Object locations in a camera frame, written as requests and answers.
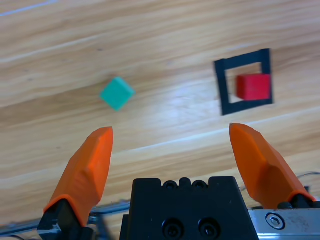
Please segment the wooden table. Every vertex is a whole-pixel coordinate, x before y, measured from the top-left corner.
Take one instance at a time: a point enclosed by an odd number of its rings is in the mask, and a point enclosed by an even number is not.
[[[243,186],[231,122],[260,131],[297,175],[320,171],[319,1],[3,0],[0,9],[1,224],[41,217],[70,157],[104,126],[114,147],[102,205],[129,199],[136,178],[235,176]],[[213,61],[263,48],[275,104],[221,116]],[[230,86],[255,71],[228,72]],[[119,112],[99,98],[117,75],[136,90]],[[301,181],[320,195],[320,177]],[[121,220],[107,219],[115,236]]]

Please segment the screw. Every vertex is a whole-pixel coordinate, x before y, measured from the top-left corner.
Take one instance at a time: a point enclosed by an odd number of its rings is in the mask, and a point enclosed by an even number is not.
[[[269,213],[266,216],[266,222],[270,225],[270,227],[277,229],[277,230],[282,230],[285,228],[285,222],[283,219],[274,213]]]

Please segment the screw hole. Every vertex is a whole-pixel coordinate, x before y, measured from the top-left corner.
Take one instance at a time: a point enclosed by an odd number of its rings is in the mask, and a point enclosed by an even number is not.
[[[220,236],[221,228],[218,222],[211,217],[201,219],[198,227],[201,236],[206,240],[215,240]]]
[[[162,224],[162,232],[166,239],[179,240],[184,235],[184,226],[176,218],[165,220]]]

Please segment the black square frame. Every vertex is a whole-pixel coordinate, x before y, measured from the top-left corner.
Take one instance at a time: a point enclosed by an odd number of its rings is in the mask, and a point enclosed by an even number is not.
[[[261,63],[262,74],[270,75],[270,96],[268,99],[254,101],[239,101],[230,103],[229,92],[226,78],[226,70],[234,69],[250,64]],[[215,73],[220,91],[222,115],[237,113],[240,111],[260,107],[263,105],[273,104],[273,84],[271,71],[270,49],[261,49],[246,53],[240,56],[234,56],[227,59],[221,59],[214,62]]]

